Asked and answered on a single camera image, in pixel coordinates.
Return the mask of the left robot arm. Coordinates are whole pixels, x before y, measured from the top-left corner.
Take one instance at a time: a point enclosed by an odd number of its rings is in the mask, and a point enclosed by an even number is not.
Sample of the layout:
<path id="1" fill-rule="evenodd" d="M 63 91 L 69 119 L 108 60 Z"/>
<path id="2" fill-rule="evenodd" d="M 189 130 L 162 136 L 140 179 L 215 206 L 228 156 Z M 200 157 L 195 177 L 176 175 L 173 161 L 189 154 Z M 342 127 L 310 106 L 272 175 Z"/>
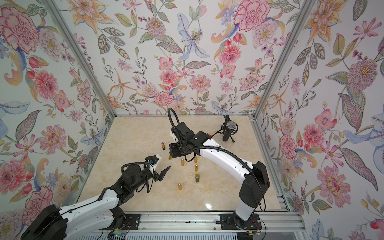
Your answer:
<path id="1" fill-rule="evenodd" d="M 118 229 L 127 222 L 121 205 L 139 188 L 151 190 L 152 182 L 162 181 L 169 171 L 156 171 L 156 162 L 137 162 L 121 167 L 121 176 L 100 195 L 80 203 L 42 210 L 21 236 L 22 240 L 76 240 L 97 230 Z"/>

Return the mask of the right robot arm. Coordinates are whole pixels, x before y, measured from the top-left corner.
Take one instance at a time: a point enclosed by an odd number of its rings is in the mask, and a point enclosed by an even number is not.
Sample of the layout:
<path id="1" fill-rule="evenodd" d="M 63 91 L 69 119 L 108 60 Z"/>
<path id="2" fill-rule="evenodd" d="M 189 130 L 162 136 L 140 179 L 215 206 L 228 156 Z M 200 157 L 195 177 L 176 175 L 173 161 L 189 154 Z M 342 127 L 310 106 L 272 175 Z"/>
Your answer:
<path id="1" fill-rule="evenodd" d="M 222 167 L 242 184 L 239 191 L 240 203 L 233 213 L 233 218 L 239 228 L 244 229 L 255 209 L 261 203 L 266 206 L 265 194 L 271 184 L 265 164 L 243 160 L 223 148 L 205 132 L 199 131 L 195 134 L 185 123 L 180 122 L 174 109 L 169 108 L 167 114 L 172 126 L 170 135 L 174 139 L 170 144 L 172 158 L 183 157 L 186 160 L 191 154 L 192 160 L 197 156 L 206 158 Z"/>

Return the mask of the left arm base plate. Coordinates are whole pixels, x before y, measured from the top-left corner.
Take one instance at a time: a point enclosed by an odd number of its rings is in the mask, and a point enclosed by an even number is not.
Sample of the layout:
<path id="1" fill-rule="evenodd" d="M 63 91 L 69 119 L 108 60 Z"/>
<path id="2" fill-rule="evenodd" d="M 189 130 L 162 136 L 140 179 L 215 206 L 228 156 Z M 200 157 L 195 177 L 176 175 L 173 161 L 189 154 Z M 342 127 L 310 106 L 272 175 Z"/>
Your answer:
<path id="1" fill-rule="evenodd" d="M 140 214 L 125 214 L 122 219 L 117 220 L 117 222 L 112 225 L 112 229 L 115 231 L 136 231 L 139 229 L 140 220 Z"/>

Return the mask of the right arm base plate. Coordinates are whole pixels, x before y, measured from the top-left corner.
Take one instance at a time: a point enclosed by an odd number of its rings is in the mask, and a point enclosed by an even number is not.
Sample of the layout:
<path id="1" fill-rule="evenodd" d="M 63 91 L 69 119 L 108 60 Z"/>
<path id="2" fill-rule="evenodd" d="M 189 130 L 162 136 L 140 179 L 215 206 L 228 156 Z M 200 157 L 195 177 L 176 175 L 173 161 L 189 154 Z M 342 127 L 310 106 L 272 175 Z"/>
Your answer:
<path id="1" fill-rule="evenodd" d="M 246 221 L 232 214 L 220 214 L 220 219 L 216 221 L 221 230 L 262 230 L 262 223 L 258 214 L 253 213 Z"/>

